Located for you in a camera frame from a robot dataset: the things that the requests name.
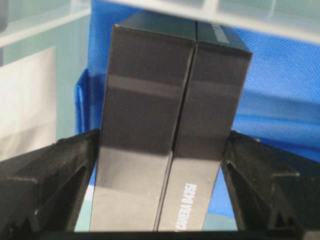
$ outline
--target white shelf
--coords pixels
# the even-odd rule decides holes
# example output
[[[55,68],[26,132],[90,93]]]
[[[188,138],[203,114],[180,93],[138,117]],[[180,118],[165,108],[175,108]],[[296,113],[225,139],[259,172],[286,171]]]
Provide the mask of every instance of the white shelf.
[[[190,19],[320,43],[319,0],[112,1]]]
[[[90,14],[91,4],[89,0],[71,1],[70,4],[11,21],[5,31],[0,33],[0,48]]]

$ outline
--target blue fabric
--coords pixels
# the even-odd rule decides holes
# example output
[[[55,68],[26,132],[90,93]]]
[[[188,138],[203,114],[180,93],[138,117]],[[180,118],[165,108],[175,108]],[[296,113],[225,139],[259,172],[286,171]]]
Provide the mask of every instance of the blue fabric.
[[[136,11],[92,0],[88,68],[75,88],[77,133],[101,126],[112,26]],[[232,128],[319,161],[320,46],[235,30],[253,59]],[[221,171],[212,199],[210,213],[233,216]]]

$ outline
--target black cardboard box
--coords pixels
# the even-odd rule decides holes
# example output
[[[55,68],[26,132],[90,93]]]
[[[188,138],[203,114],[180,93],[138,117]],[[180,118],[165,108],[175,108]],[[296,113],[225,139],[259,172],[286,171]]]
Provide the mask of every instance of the black cardboard box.
[[[92,231],[202,229],[250,59],[219,25],[142,11],[113,28]]]
[[[229,27],[197,22],[159,231],[201,231],[251,53]]]
[[[195,22],[140,12],[114,26],[92,231],[153,231],[185,85]]]

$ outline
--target black box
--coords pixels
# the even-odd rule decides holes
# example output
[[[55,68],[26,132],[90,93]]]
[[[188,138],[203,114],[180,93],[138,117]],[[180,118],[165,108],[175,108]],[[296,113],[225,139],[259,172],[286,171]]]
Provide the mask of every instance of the black box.
[[[153,231],[185,85],[195,22],[140,12],[113,28],[92,231]]]
[[[250,59],[218,25],[143,11],[113,28],[92,231],[202,229]]]
[[[230,27],[197,22],[159,231],[201,231],[252,54]]]

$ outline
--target blue background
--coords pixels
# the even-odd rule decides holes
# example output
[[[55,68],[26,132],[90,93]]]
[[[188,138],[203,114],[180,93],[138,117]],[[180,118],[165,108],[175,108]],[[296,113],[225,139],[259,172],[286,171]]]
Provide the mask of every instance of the blue background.
[[[75,86],[77,133],[100,128],[112,26],[138,11],[103,0],[91,4],[88,66]],[[253,52],[253,59],[232,128],[319,161],[320,46],[235,31]],[[209,213],[233,217],[221,171]]]

